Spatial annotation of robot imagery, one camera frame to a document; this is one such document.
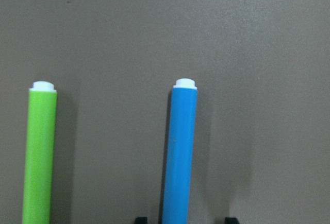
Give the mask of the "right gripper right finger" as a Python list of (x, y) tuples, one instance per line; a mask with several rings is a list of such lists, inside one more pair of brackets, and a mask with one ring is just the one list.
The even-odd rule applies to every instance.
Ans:
[(238, 224), (238, 219), (236, 217), (225, 217), (225, 224)]

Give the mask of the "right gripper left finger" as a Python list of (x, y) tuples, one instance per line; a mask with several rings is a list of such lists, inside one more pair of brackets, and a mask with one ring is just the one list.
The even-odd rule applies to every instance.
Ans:
[(136, 217), (135, 224), (147, 224), (147, 217)]

